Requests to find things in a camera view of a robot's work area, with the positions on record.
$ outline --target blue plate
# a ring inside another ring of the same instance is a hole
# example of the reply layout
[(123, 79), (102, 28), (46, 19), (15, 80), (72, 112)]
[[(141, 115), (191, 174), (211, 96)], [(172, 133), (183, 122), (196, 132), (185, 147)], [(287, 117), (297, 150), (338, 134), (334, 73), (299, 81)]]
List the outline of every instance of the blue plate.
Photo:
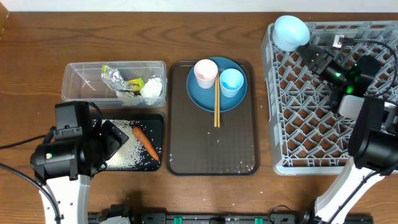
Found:
[[(248, 81), (246, 78), (246, 74), (237, 63), (233, 62), (230, 59), (223, 57), (212, 57), (209, 59), (217, 64), (218, 73), (220, 75), (221, 73), (223, 73), (224, 70), (229, 68), (237, 69), (243, 74), (244, 78), (243, 86), (236, 94), (236, 96), (228, 98), (225, 97), (220, 91), (220, 112), (229, 111), (233, 109), (235, 106), (238, 106), (242, 102), (244, 96), (246, 96), (246, 91), (248, 90)], [(191, 100), (200, 108), (206, 111), (214, 112), (215, 85), (213, 85), (211, 88), (208, 89), (201, 88), (197, 82), (193, 68), (194, 67), (192, 67), (187, 78), (188, 95), (191, 98)]]

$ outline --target wooden chopstick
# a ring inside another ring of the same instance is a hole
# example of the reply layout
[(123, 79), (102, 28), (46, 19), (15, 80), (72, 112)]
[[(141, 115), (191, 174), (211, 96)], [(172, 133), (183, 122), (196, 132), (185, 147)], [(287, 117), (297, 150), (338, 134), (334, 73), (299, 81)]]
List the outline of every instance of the wooden chopstick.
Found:
[(216, 77), (216, 83), (215, 83), (215, 100), (214, 100), (214, 127), (217, 128), (218, 125), (218, 116), (217, 116), (217, 111), (218, 111), (218, 88), (217, 88), (217, 83), (218, 83), (218, 73)]
[(220, 127), (220, 76), (217, 73), (217, 128)]

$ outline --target foil wrapper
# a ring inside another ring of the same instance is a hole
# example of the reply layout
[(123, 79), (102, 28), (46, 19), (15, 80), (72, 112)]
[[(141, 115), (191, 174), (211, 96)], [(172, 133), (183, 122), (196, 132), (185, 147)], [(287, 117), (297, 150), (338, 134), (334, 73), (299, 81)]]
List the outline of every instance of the foil wrapper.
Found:
[(124, 81), (123, 77), (120, 75), (117, 68), (110, 68), (106, 65), (102, 66), (101, 72), (102, 81), (104, 81), (107, 86), (112, 90), (128, 90), (128, 85)]

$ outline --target blue cup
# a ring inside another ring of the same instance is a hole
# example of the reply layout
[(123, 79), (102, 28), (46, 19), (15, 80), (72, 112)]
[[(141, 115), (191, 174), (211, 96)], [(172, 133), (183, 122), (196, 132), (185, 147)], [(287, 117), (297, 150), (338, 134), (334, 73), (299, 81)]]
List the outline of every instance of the blue cup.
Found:
[(236, 96), (243, 86), (244, 78), (240, 71), (229, 68), (220, 76), (221, 93), (228, 98)]

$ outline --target white wall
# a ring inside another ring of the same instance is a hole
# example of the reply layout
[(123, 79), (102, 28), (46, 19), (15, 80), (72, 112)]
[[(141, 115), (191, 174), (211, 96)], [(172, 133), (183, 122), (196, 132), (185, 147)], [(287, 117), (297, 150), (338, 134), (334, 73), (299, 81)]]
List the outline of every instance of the white wall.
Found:
[(398, 12), (398, 0), (0, 0), (9, 11)]

